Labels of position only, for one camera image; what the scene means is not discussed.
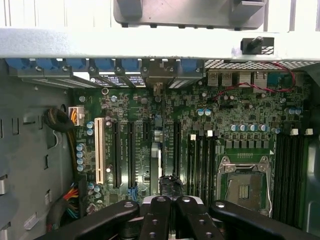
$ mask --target wire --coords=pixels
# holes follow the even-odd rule
[[[220,97],[221,95],[223,95],[224,93],[230,91],[230,90],[233,90],[241,85],[247,85],[251,88],[255,88],[255,89],[259,89],[259,90],[263,90],[263,91],[266,91],[266,92],[271,92],[271,93],[284,93],[284,92],[290,92],[295,86],[296,86],[296,78],[295,78],[295,75],[292,71],[290,71],[290,69],[286,68],[285,66],[282,66],[281,64],[279,63],[276,63],[276,62],[265,62],[266,64],[271,64],[271,65],[274,65],[278,68],[281,68],[282,70],[288,72],[291,76],[291,87],[289,88],[284,88],[284,89],[279,89],[279,90],[276,90],[276,89],[270,89],[270,88],[262,88],[262,87],[259,87],[257,85],[254,85],[254,84],[250,84],[250,83],[247,83],[247,82],[242,82],[242,83],[238,83],[237,85],[234,85],[234,86],[229,86],[227,87],[225,90],[219,92],[216,96],[213,97],[214,100],[216,100],[218,97]]]

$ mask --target pci slot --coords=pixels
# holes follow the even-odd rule
[[[113,131],[113,168],[112,182],[113,188],[118,189],[121,185],[121,142],[120,142],[120,124],[115,122],[112,125]]]
[[[216,168],[215,168],[215,159],[216,159],[216,140],[211,137],[207,140],[208,146],[208,206],[210,206],[213,201],[215,200],[214,192],[215,192],[215,175],[216,175]]]
[[[181,123],[173,125],[173,173],[180,175]]]
[[[128,152],[128,188],[136,186],[136,131],[135,123],[130,121],[127,123],[127,152]]]
[[[94,140],[95,140],[95,178],[97,184],[105,182],[106,174],[106,138],[105,119],[103,117],[94,119]]]

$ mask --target blue capacitor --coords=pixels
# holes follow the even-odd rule
[[[302,113],[301,108],[296,108],[294,113],[297,114],[297,115],[300,115]]]
[[[95,184],[93,182],[90,182],[89,185],[88,185],[88,189],[89,190],[95,189]]]
[[[198,109],[197,112],[199,116],[203,116],[205,114],[205,111],[203,109]]]
[[[92,135],[94,134],[94,131],[93,131],[92,129],[88,129],[88,130],[86,131],[86,134],[87,134],[88,136],[92,136]]]
[[[78,165],[84,164],[83,158],[78,158],[78,159],[76,160],[76,164],[78,164]]]
[[[95,191],[96,193],[100,192],[100,187],[98,185],[95,185],[93,191]]]
[[[89,121],[87,124],[86,124],[86,127],[88,129],[92,129],[94,127],[95,123],[93,121]]]
[[[85,168],[83,165],[78,165],[76,169],[78,170],[78,172],[82,172]]]
[[[78,159],[83,158],[84,155],[85,155],[85,152],[84,152],[84,151],[77,151],[77,152],[76,152],[76,157],[77,157]]]
[[[85,149],[85,145],[83,143],[78,144],[75,149],[80,152]]]

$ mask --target screw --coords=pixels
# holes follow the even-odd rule
[[[220,201],[216,202],[215,205],[220,209],[223,209],[225,207],[225,204]]]
[[[111,97],[111,102],[113,102],[113,103],[115,103],[116,101],[118,101],[118,98],[117,98],[117,96],[112,96]]]
[[[132,208],[134,205],[132,204],[132,203],[126,203],[125,205],[124,205],[124,207],[125,208]]]
[[[185,203],[189,203],[189,202],[190,202],[190,198],[187,197],[187,196],[184,196],[184,197],[182,198],[182,201],[184,201]]]
[[[79,97],[79,101],[84,103],[86,101],[86,97],[85,96],[80,96]]]
[[[163,196],[159,196],[159,197],[157,197],[157,199],[156,199],[158,202],[165,202],[166,200],[165,200],[165,198],[163,197]]]
[[[42,68],[40,66],[35,66],[35,70],[38,71],[38,72],[41,72]]]
[[[65,65],[65,66],[62,67],[62,71],[67,72],[68,70],[69,70],[69,66]]]

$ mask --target cable bundle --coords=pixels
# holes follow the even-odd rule
[[[68,202],[68,208],[67,208],[67,213],[72,217],[73,219],[78,219],[79,218],[79,211],[78,211],[78,188],[77,187],[72,187],[69,192],[63,196],[65,200]]]
[[[232,89],[235,89],[241,85],[247,85],[251,88],[255,88],[255,89],[259,89],[259,90],[263,90],[263,91],[266,91],[266,92],[271,92],[271,93],[286,93],[286,92],[290,92],[295,86],[296,86],[296,78],[295,78],[295,75],[292,71],[290,71],[288,68],[286,68],[285,66],[282,66],[280,65],[279,63],[276,63],[276,62],[266,62],[266,64],[272,64],[278,68],[281,68],[282,70],[288,72],[291,76],[291,80],[292,80],[292,84],[291,84],[291,87],[289,88],[285,88],[285,89],[279,89],[279,90],[276,90],[276,89],[270,89],[270,88],[262,88],[262,87],[259,87],[257,85],[254,85],[254,84],[250,84],[250,83],[247,83],[247,82],[242,82],[242,83],[238,83],[237,85],[234,85],[234,86],[230,86],[230,87],[227,87],[225,90],[219,92],[216,96],[213,97],[214,100],[216,100],[218,97],[220,97],[221,95],[223,95],[225,92],[228,92]]]

